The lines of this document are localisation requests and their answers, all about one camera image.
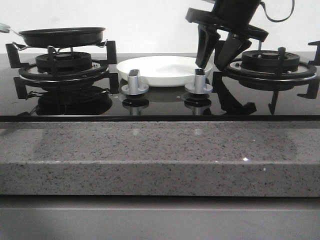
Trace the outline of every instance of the gas burner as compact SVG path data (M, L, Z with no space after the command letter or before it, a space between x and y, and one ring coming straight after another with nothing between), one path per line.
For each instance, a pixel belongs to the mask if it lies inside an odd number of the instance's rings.
M39 97L35 109L39 116L100 115L112 106L108 91L97 86L90 86L78 91L48 91L29 94Z
M255 50L246 51L241 57L241 68L263 73L275 73L279 67L278 51ZM285 52L282 73L296 72L300 64L300 56Z
M284 91L294 86L306 85L316 76L317 68L301 62L284 47L278 51L254 50L233 60L224 73L245 87L266 91Z
M62 52L52 57L54 66L60 74L80 72L92 68L91 55L86 52ZM39 73L51 73L53 64L49 54L37 56L35 64Z
M103 27L78 27L20 32L27 45L6 44L11 68L19 68L21 81L15 80L16 87L18 82L20 87L28 85L46 91L67 92L86 88L103 78L112 78L114 73L109 72L109 64L117 63L116 42L101 42L103 30ZM89 53L74 51L74 47L90 45L105 47L106 59L93 60ZM46 48L47 54L37 56L35 64L20 62L18 51L26 48ZM65 48L70 51L60 52Z

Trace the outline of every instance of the speckled gray countertop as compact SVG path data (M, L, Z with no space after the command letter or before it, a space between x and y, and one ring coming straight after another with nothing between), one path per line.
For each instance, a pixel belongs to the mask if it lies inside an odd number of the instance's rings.
M315 121L0 122L0 194L320 197L319 140Z

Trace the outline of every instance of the burner cap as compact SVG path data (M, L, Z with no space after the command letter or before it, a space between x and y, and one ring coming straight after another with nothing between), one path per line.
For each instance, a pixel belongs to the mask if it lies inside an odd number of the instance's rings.
M279 67L279 52L271 50L246 51L242 54L241 67L247 70L275 73ZM300 57L297 54L286 52L283 61L283 73L298 70Z
M61 60L72 60L74 59L74 56L72 54L69 53L65 53L65 54L59 54L54 56L55 60L61 61Z

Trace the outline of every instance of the plate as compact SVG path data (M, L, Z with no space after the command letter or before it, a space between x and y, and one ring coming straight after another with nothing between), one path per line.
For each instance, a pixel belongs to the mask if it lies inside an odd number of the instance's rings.
M192 83L195 79L196 59L186 56L145 56L120 62L116 68L124 80L130 70L140 70L141 82L151 87L178 87ZM208 77L213 65L204 69Z

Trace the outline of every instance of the black frying pan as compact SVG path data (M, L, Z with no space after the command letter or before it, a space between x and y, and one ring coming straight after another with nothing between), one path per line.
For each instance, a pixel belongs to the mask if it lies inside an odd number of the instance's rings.
M70 48L102 41L104 27L71 27L20 31L25 43L34 48Z

